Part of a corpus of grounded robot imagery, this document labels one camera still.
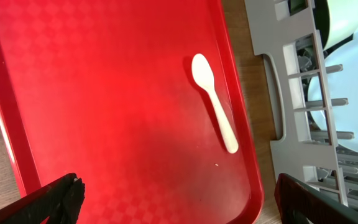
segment plate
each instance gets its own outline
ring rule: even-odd
[[[352,131],[355,138],[339,139],[338,143],[358,152],[358,39],[334,51],[325,64],[327,67],[343,64],[343,71],[328,75],[328,85],[332,99],[349,99],[348,105],[334,107],[334,119],[337,131]],[[310,81],[308,100],[321,100],[318,77]],[[324,111],[312,111],[311,115],[322,130],[327,130]]]

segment spoon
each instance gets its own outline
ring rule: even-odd
[[[230,126],[229,120],[222,108],[222,104],[215,92],[214,74],[204,55],[196,54],[193,57],[191,72],[193,73],[194,81],[208,93],[209,98],[211,99],[227,151],[230,153],[237,152],[239,143],[237,142],[233,129]]]

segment spoon handle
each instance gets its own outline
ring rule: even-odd
[[[233,129],[230,126],[229,120],[224,113],[222,104],[219,101],[215,90],[208,91],[208,95],[214,107],[216,118],[218,119],[218,124],[219,128],[221,129],[224,145],[226,146],[227,151],[229,151],[230,153],[235,153],[239,148],[239,143],[237,142],[236,136],[233,133]]]

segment black object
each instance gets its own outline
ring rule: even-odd
[[[283,224],[358,223],[358,212],[288,174],[278,176],[274,196]]]
[[[0,210],[0,223],[74,224],[85,199],[85,184],[67,174]]]

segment tray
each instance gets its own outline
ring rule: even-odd
[[[235,154],[191,77],[197,53]],[[0,125],[22,196],[83,179],[79,223],[252,223],[262,208],[219,0],[0,1]]]

